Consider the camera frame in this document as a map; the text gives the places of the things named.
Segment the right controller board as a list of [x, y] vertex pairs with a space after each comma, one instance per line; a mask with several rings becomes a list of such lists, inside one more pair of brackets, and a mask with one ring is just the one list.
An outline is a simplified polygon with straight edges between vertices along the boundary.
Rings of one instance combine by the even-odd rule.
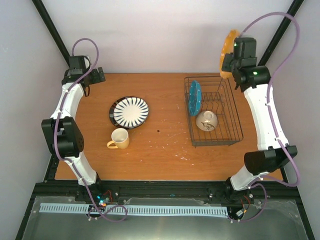
[[243, 197], [240, 198], [240, 203], [241, 203], [241, 209], [236, 212], [236, 216], [238, 218], [242, 218], [245, 215], [245, 213], [248, 211], [249, 206], [251, 205], [251, 200], [246, 195], [244, 195]]

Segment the black wire dish rack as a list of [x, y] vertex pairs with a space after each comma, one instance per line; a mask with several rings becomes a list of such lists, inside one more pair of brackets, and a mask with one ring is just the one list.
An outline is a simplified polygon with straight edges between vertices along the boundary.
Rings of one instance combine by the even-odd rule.
[[[188, 102], [192, 81], [198, 81], [201, 86], [202, 111], [216, 114], [218, 125], [215, 130], [203, 131], [196, 125], [196, 116], [190, 116]], [[228, 79], [219, 76], [187, 76], [184, 79], [184, 99], [188, 131], [194, 147], [230, 146], [243, 139], [238, 110]]]

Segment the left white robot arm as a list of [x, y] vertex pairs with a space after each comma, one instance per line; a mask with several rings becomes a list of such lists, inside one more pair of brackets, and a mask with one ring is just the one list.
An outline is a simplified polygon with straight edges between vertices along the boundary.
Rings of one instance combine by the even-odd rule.
[[84, 137], [76, 123], [82, 97], [90, 94], [90, 85], [104, 82], [101, 67], [91, 65], [86, 55], [69, 57], [69, 69], [61, 81], [61, 96], [53, 114], [41, 122], [46, 144], [51, 154], [65, 162], [75, 174], [78, 184], [89, 186], [86, 195], [92, 201], [103, 198], [104, 188], [96, 184], [98, 174], [84, 154]]

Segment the left controller board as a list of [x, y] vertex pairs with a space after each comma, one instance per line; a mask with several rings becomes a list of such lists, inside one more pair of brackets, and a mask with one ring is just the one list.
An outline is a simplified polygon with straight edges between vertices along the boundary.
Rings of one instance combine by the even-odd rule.
[[96, 198], [101, 207], [106, 207], [107, 205], [113, 203], [113, 196], [110, 190], [107, 190], [105, 193], [99, 193]]

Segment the white ceramic bowl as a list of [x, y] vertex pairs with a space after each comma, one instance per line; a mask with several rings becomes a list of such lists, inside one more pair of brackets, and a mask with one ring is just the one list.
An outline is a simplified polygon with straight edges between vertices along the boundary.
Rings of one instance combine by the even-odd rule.
[[196, 126], [205, 132], [211, 132], [216, 129], [218, 126], [218, 117], [215, 113], [212, 111], [206, 110], [202, 111], [197, 117], [196, 117]]

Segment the yellow plate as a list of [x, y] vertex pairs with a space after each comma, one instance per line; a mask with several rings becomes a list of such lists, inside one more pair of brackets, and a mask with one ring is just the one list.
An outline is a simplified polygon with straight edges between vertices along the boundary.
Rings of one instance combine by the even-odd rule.
[[223, 79], [228, 79], [228, 78], [232, 77], [232, 73], [227, 72], [227, 71], [223, 71], [222, 66], [223, 66], [223, 62], [224, 62], [226, 54], [230, 54], [233, 52], [234, 41], [235, 41], [236, 37], [238, 37], [239, 35], [240, 35], [240, 32], [237, 29], [232, 29], [228, 33], [228, 35], [225, 37], [225, 40], [224, 40], [224, 43], [223, 43], [223, 46], [221, 49], [220, 59], [219, 59], [219, 73]]

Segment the yellow mug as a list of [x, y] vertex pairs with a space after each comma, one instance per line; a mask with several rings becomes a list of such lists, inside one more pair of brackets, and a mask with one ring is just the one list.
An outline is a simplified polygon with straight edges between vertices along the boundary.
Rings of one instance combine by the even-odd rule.
[[130, 144], [129, 133], [124, 128], [117, 128], [111, 133], [111, 141], [107, 143], [109, 149], [126, 149]]

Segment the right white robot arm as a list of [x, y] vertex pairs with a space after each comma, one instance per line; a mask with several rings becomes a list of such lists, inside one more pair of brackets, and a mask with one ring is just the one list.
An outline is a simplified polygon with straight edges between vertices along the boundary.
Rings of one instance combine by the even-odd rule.
[[257, 65], [256, 47], [253, 37], [230, 34], [221, 50], [220, 75], [234, 78], [249, 104], [257, 134], [257, 150], [247, 152], [243, 167], [224, 183], [228, 202], [238, 201], [253, 183], [284, 167], [298, 153], [283, 133], [273, 100], [270, 71]]

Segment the controller board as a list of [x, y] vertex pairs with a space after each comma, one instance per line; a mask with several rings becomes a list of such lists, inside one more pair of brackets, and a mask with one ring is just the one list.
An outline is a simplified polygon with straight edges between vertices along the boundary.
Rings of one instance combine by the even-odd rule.
[[245, 213], [248, 211], [249, 206], [251, 205], [251, 200], [246, 195], [244, 195], [243, 197], [240, 198], [240, 203], [241, 203], [241, 209], [236, 212], [236, 216], [238, 218], [242, 218], [245, 215]]
[[96, 198], [101, 207], [106, 207], [107, 205], [113, 203], [113, 196], [110, 190], [107, 190], [105, 193], [99, 193]]

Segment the black aluminium frame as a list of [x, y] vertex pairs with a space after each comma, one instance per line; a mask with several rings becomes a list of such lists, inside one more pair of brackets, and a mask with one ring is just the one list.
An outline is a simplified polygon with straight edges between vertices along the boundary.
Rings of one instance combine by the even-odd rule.
[[[70, 54], [56, 29], [44, 3], [41, 0], [33, 1], [41, 19], [50, 32], [64, 60], [67, 62]], [[26, 208], [24, 217], [16, 235], [17, 240], [23, 239], [26, 234], [28, 223], [31, 221], [32, 206], [36, 201], [36, 197], [74, 197], [78, 201], [87, 202], [89, 195], [84, 187], [79, 186], [75, 180], [56, 180], [56, 172], [60, 160], [55, 154], [52, 154], [48, 163], [48, 167], [43, 182], [36, 183], [29, 204]], [[286, 187], [280, 183], [268, 181], [264, 183], [264, 188], [271, 193], [274, 200], [295, 200], [299, 216], [306, 236], [309, 240], [313, 240], [314, 234], [307, 217], [302, 199], [297, 187]], [[93, 190], [102, 190], [112, 187], [118, 190], [120, 196], [116, 196], [115, 200], [128, 200], [130, 198], [155, 198], [155, 199], [195, 199], [203, 200], [205, 203], [220, 203], [230, 207], [233, 202], [218, 199], [213, 196], [217, 190], [224, 190], [222, 181], [124, 181], [124, 180], [99, 180], [98, 185]]]

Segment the teal polka dot plate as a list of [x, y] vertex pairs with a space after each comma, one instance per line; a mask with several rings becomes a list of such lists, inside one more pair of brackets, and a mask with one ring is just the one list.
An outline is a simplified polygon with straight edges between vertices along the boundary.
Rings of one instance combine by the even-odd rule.
[[202, 88], [198, 81], [193, 80], [189, 88], [188, 110], [190, 116], [196, 116], [200, 112], [202, 102]]

